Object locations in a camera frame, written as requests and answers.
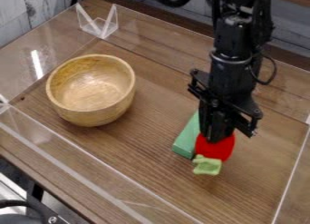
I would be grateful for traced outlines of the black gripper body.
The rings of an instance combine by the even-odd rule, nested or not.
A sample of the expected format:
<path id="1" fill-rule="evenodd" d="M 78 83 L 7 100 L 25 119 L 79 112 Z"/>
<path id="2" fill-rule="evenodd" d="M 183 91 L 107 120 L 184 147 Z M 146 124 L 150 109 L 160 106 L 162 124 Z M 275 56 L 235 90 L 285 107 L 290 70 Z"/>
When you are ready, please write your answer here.
<path id="1" fill-rule="evenodd" d="M 262 55 L 229 57 L 213 51 L 210 56 L 211 71 L 190 71 L 187 90 L 213 108 L 213 138 L 217 112 L 227 113 L 233 117 L 235 130 L 251 137 L 263 118 L 263 112 L 253 99 L 257 85 L 254 77 L 259 75 Z"/>

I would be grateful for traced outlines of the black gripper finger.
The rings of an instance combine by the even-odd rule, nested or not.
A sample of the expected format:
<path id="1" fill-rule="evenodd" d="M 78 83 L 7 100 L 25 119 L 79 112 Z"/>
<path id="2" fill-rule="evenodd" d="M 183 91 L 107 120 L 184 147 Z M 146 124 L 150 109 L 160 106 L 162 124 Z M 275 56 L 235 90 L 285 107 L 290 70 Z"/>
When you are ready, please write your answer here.
<path id="1" fill-rule="evenodd" d="M 235 130 L 233 117 L 223 112 L 214 115 L 214 141 L 219 142 L 233 134 Z"/>
<path id="2" fill-rule="evenodd" d="M 206 102 L 199 104 L 199 123 L 201 134 L 207 141 L 214 140 L 214 127 L 213 127 L 214 110 Z"/>

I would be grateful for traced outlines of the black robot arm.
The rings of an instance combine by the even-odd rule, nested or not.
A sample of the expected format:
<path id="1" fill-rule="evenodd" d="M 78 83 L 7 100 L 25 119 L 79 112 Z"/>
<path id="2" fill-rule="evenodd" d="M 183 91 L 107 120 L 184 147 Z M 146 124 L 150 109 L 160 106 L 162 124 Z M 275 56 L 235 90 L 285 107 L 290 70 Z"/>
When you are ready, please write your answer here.
<path id="1" fill-rule="evenodd" d="M 218 143 L 241 131 L 254 135 L 263 112 L 253 99 L 261 79 L 263 46 L 271 39 L 271 0 L 210 0 L 214 43 L 211 69 L 190 72 L 188 91 L 201 100 L 199 124 L 206 141 Z"/>

